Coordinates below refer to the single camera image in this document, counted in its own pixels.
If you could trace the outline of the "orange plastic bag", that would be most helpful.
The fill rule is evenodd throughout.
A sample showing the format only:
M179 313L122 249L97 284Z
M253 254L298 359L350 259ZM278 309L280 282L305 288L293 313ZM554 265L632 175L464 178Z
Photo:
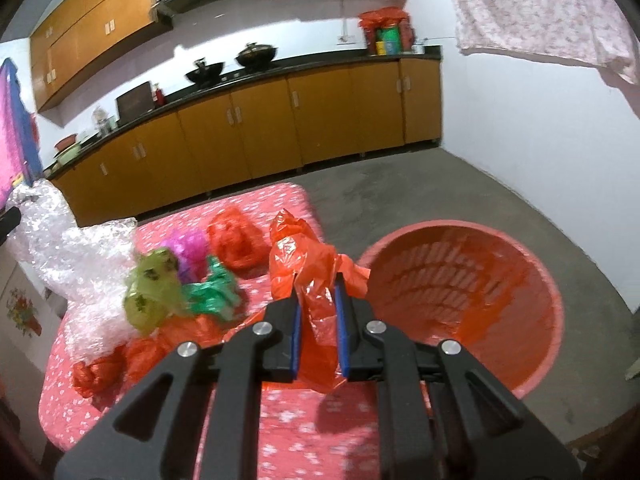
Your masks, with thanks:
M335 280L341 275L349 295L363 299L370 270L319 240L308 222L285 209L271 221L269 236L271 296L295 295L302 309L295 385L329 393L344 382L338 367Z

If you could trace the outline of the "olive green plastic bag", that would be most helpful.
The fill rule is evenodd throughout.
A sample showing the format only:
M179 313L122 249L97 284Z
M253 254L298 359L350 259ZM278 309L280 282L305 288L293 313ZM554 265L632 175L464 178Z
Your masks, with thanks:
M137 254L126 284L126 319L142 336L152 334L170 316L190 314L182 293L179 261L169 248Z

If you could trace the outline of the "large red plastic bag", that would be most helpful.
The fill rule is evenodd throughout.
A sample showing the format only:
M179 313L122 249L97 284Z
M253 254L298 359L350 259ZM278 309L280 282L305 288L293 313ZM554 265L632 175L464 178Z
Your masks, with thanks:
M231 322L220 322L211 314L166 318L150 336L134 338L89 364L75 363L72 367L73 387L86 399L120 386L129 388L183 342L195 342L203 349L213 347L263 317L264 312L259 311L242 321Z

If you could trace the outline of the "clear bubble wrap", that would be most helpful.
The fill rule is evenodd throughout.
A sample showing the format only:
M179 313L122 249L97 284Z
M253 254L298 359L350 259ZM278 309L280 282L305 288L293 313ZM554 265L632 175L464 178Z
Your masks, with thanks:
M134 268L134 218L78 226L62 192L48 180L21 183L6 204L21 221L8 239L10 254L67 300L63 336L68 355L90 363L134 338L124 310Z

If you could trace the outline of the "lower kitchen cabinets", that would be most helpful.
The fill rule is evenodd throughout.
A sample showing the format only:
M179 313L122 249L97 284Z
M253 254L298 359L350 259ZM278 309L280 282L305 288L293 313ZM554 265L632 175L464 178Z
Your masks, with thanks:
M330 160L442 137L440 63L425 56L302 70L180 105L52 177L91 226Z

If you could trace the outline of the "kitchen cabinets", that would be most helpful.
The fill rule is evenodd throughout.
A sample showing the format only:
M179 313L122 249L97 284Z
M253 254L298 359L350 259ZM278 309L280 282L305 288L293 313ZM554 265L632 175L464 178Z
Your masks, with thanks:
M63 0L30 36L32 91L56 107L107 64L171 28L156 0Z
M330 160L442 137L440 63L425 56L302 70L180 105L52 177L91 226Z

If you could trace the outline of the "pink floral tablecloth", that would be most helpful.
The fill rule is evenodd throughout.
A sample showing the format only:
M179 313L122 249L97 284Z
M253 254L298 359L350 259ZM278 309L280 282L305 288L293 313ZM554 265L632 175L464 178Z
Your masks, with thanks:
M323 234L306 191L293 183L213 200L140 224L142 252L176 231L205 230L227 207L241 209L262 230L281 209ZM324 396L314 390L268 389L262 394L258 448L261 479L378 478L378 414L372 384L348 382ZM72 360L62 335L55 338L38 404L40 426L62 451L74 446L112 405L85 399L72 386Z

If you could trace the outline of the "purple plastic bag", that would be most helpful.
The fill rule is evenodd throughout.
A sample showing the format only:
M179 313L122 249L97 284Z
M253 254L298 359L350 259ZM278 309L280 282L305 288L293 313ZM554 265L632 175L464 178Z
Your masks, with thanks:
M178 260L178 277L182 284L197 283L207 275L208 241L203 231L172 232L160 242Z

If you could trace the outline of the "red plastic basket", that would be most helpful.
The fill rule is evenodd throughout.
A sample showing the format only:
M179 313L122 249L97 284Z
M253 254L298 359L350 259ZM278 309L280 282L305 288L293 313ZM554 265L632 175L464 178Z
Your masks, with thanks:
M454 339L521 399L552 369L562 297L548 269L513 237L479 223L430 220L391 232L359 265L382 321L424 344Z

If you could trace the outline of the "red bottle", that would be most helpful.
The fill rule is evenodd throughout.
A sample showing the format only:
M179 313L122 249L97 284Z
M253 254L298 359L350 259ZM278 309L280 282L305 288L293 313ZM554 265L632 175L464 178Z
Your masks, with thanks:
M166 99L163 91L160 90L160 86L158 84L152 84L152 90L155 107L159 108L164 106L166 104Z

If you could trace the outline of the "dark cutting board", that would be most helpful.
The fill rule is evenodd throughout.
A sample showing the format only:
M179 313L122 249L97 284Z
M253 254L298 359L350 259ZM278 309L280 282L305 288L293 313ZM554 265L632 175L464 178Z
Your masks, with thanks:
M116 98L118 124L124 126L137 120L155 108L154 94L149 81L121 94Z

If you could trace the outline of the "black wok left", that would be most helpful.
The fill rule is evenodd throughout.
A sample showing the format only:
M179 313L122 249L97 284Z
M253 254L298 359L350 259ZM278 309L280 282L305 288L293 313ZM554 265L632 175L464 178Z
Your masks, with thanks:
M207 64L205 58L194 61L194 69L186 73L186 79L196 84L198 88L213 86L221 81L224 62Z

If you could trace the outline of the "stacked bowls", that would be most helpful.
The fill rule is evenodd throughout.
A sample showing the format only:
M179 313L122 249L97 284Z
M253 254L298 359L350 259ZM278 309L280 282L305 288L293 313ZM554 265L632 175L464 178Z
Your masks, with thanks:
M55 160L60 166L65 166L71 162L80 151L80 143L77 134L73 133L58 141L55 144Z

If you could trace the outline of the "black wok with lid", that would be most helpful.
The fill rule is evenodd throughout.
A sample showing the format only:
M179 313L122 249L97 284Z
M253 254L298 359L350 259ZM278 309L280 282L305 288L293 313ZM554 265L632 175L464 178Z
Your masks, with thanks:
M277 48L271 44L250 42L241 50L235 61L246 70L263 70L276 57Z

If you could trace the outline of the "pink floral hanging cloth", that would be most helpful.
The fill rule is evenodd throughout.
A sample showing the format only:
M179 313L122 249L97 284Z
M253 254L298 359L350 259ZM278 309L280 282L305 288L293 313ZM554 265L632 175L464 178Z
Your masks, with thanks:
M615 0L452 0L458 48L558 58L639 83L639 39Z

